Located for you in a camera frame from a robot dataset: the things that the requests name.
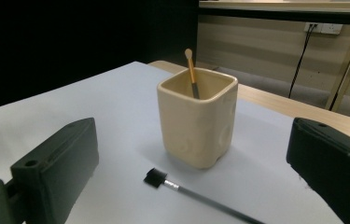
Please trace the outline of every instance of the white tabletop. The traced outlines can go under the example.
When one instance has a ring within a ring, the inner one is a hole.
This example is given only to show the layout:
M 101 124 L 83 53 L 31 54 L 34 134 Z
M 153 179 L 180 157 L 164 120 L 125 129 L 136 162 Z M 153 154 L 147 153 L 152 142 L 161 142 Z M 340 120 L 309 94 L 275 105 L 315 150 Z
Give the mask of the white tabletop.
M 0 178 L 62 126 L 94 117 L 100 162 L 66 223 L 243 223 L 165 186 L 143 182 L 151 168 L 187 189 L 267 224 L 342 223 L 286 163 L 292 118 L 238 100 L 229 151 L 192 168 L 161 140 L 156 88 L 168 72 L 130 63 L 0 107 Z

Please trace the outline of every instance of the black brush head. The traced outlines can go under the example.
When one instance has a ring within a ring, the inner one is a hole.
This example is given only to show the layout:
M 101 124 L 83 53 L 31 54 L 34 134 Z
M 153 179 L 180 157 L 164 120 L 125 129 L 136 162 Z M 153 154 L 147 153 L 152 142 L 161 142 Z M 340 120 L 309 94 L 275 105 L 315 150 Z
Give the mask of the black brush head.
M 166 176 L 166 173 L 152 168 L 150 171 L 148 171 L 147 176 L 145 178 L 145 182 L 157 189 L 160 186 L 160 184 L 165 182 Z

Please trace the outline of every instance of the paintbrush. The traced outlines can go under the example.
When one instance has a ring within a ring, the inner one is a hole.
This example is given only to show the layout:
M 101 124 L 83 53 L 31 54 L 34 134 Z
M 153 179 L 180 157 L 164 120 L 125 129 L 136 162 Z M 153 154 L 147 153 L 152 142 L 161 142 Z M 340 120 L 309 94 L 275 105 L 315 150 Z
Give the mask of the paintbrush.
M 191 76 L 191 85 L 192 85 L 192 94 L 194 95 L 195 99 L 199 99 L 199 91 L 198 91 L 198 85 L 197 80 L 195 77 L 195 71 L 194 71 L 194 64 L 192 62 L 192 50 L 186 49 L 186 58 L 189 62 L 189 74 Z
M 263 224 L 262 222 L 258 221 L 258 220 L 255 220 L 254 218 L 252 217 L 249 217 L 247 215 L 244 215 L 238 211 L 235 211 L 231 208 L 229 208 L 228 206 L 226 205 L 223 205 L 221 203 L 218 203 L 218 202 L 215 202 L 211 199 L 208 199 L 200 194 L 197 194 L 189 189 L 185 189 L 184 187 L 182 186 L 179 186 L 177 185 L 176 183 L 170 181 L 170 180 L 167 180 L 166 179 L 166 176 L 167 174 L 166 173 L 163 173 L 155 168 L 151 169 L 148 173 L 147 173 L 147 176 L 145 178 L 145 182 L 148 183 L 150 186 L 154 187 L 154 188 L 158 188 L 161 184 L 163 184 L 164 186 L 170 188 L 170 189 L 173 189 L 175 191 L 178 191 L 180 193 L 183 193 L 187 196 L 190 196 L 191 198 L 193 199 L 196 199 L 202 203 L 206 203 L 212 207 L 215 207 L 217 208 L 218 210 L 221 210 L 222 212 L 225 212 L 233 217 L 237 217 L 239 219 L 241 219 L 242 221 L 245 221 L 247 223 L 250 223 L 250 224 Z

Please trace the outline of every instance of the beige ceramic cup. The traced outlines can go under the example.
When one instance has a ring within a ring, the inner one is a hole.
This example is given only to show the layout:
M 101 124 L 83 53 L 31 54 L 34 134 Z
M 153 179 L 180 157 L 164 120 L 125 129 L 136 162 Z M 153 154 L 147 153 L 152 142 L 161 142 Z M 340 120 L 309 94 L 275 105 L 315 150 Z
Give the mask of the beige ceramic cup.
M 194 99 L 189 70 L 157 87 L 163 144 L 196 168 L 213 166 L 230 147 L 238 92 L 236 77 L 195 68 L 200 99 Z

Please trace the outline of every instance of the cup rim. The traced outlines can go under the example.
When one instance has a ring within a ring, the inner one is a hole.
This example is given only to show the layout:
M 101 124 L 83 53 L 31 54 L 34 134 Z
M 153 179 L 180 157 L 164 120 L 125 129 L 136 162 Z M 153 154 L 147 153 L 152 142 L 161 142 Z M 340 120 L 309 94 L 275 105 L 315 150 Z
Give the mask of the cup rim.
M 163 92 L 166 92 L 166 93 L 171 93 L 177 97 L 180 97 L 180 98 L 183 98 L 185 100 L 192 100 L 192 101 L 195 101 L 195 102 L 199 102 L 199 103 L 209 103 L 209 102 L 212 102 L 212 101 L 215 101 L 218 96 L 220 95 L 223 95 L 225 92 L 229 91 L 230 89 L 233 88 L 233 86 L 237 86 L 239 84 L 238 82 L 238 78 L 237 77 L 234 77 L 234 76 L 230 76 L 230 75 L 227 75 L 225 73 L 220 73 L 218 71 L 214 71 L 214 70 L 209 70 L 209 69 L 205 69 L 205 68 L 199 68 L 199 67 L 194 67 L 195 70 L 200 70 L 200 71 L 204 71 L 204 72 L 209 72 L 209 73 L 212 73 L 212 74 L 215 74 L 215 75 L 219 75 L 219 76 L 224 76 L 224 77 L 227 77 L 229 79 L 232 79 L 232 82 L 226 86 L 225 88 L 223 88 L 221 91 L 219 91 L 218 93 L 216 93 L 215 95 L 213 95 L 212 97 L 208 98 L 208 99 L 195 99 L 193 97 L 189 97 L 187 95 L 184 95 L 184 94 L 181 94 L 181 93 L 178 93 L 176 91 L 171 91 L 171 90 L 168 90 L 166 88 L 164 88 L 162 86 L 163 83 L 165 82 L 168 82 L 169 80 L 177 77 L 177 76 L 180 76 L 182 74 L 184 74 L 187 70 L 189 70 L 188 68 L 187 69 L 184 69 L 183 71 L 181 72 L 178 72 L 176 74 L 173 74 L 171 75 L 170 77 L 166 78 L 165 80 L 161 81 L 159 84 L 158 84 L 158 90 L 159 91 L 163 91 Z

